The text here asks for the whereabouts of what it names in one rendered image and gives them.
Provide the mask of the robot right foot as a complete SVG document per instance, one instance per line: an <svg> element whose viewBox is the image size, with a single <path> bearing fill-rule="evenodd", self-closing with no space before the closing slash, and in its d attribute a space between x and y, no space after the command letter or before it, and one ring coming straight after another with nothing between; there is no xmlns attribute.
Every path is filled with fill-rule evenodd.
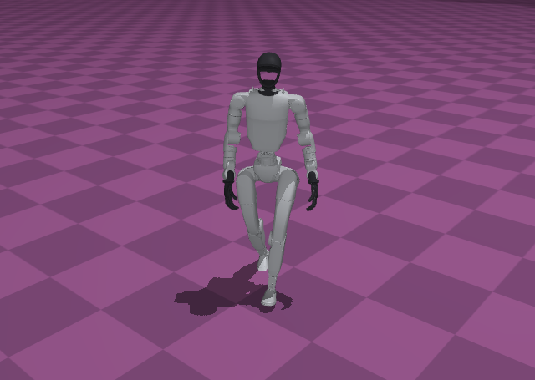
<svg viewBox="0 0 535 380"><path fill-rule="evenodd" d="M262 254L262 256L259 256L258 263L257 263L257 269L259 271L266 271L268 269L268 255L269 251L267 250L267 256Z"/></svg>

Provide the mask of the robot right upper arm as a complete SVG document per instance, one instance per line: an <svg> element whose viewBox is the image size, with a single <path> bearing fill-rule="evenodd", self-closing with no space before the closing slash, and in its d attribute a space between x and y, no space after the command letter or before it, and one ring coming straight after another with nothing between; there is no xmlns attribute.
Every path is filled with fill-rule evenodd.
<svg viewBox="0 0 535 380"><path fill-rule="evenodd" d="M241 133L237 129L242 117L241 109L246 106L247 96L248 92L238 92L232 96L227 115L228 144L240 143Z"/></svg>

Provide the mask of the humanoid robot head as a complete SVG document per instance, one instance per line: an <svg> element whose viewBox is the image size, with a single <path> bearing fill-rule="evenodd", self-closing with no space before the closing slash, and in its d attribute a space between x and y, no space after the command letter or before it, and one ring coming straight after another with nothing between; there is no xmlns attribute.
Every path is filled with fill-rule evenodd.
<svg viewBox="0 0 535 380"><path fill-rule="evenodd" d="M275 53L264 53L260 56L260 58L257 61L257 76L260 84L262 85L262 88L264 91L258 90L258 92L265 96L273 96L278 93L273 92L272 90L275 89L275 85L278 82L280 72L281 72L281 59L278 57ZM274 72L277 73L277 77L274 80L262 80L260 72ZM281 91L281 90L280 90Z"/></svg>

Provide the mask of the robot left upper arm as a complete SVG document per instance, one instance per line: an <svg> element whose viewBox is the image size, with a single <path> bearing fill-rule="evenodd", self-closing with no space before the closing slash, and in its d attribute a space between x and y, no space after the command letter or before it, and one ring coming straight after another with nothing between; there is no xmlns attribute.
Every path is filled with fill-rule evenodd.
<svg viewBox="0 0 535 380"><path fill-rule="evenodd" d="M309 138L310 120L304 98L301 95L288 94L288 102L289 108L295 113L294 117L300 130L300 133L297 134L299 145L311 145Z"/></svg>

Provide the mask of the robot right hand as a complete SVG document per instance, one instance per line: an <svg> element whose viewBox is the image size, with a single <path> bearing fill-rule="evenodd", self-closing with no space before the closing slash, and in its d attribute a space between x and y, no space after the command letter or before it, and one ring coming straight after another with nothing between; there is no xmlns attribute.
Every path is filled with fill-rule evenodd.
<svg viewBox="0 0 535 380"><path fill-rule="evenodd" d="M222 181L224 185L224 195L227 207L231 210L237 210L239 207L235 206L232 202L232 198L237 200L237 197L232 192L232 183L234 183L234 173L232 170L227 172L227 179Z"/></svg>

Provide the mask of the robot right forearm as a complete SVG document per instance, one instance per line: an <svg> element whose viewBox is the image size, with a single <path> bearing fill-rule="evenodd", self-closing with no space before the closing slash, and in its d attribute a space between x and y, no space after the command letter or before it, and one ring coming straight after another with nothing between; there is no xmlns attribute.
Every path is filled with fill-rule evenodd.
<svg viewBox="0 0 535 380"><path fill-rule="evenodd" d="M234 178L236 176L235 166L236 166L237 147L234 147L234 145L228 145L228 138L229 138L229 133L227 131L225 133L224 144L223 144L223 152L224 152L223 168L224 168L224 171L222 173L222 177L223 177L224 180L227 179L227 172L229 170L233 171Z"/></svg>

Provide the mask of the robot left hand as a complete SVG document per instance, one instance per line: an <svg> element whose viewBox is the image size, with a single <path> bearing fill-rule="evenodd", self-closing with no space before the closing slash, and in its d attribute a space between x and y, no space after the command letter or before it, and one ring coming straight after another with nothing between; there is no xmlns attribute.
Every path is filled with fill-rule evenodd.
<svg viewBox="0 0 535 380"><path fill-rule="evenodd" d="M311 200L313 200L313 202L306 210L312 210L316 206L318 198L318 182L319 180L316 180L316 174L313 171L310 171L308 173L308 183L311 184L312 194L308 202L311 202Z"/></svg>

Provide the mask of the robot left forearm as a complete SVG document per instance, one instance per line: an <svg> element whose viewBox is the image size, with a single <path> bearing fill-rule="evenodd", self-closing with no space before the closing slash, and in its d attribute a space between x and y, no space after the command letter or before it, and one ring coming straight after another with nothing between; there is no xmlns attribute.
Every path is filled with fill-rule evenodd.
<svg viewBox="0 0 535 380"><path fill-rule="evenodd" d="M303 149L305 169L307 170L306 176L308 178L308 173L310 171L313 171L316 174L316 179L317 179L318 172L316 169L318 166L317 166L317 159L316 159L316 154L315 154L316 148L315 148L313 134L311 132L309 133L309 138L310 138L311 146L304 147L305 149Z"/></svg>

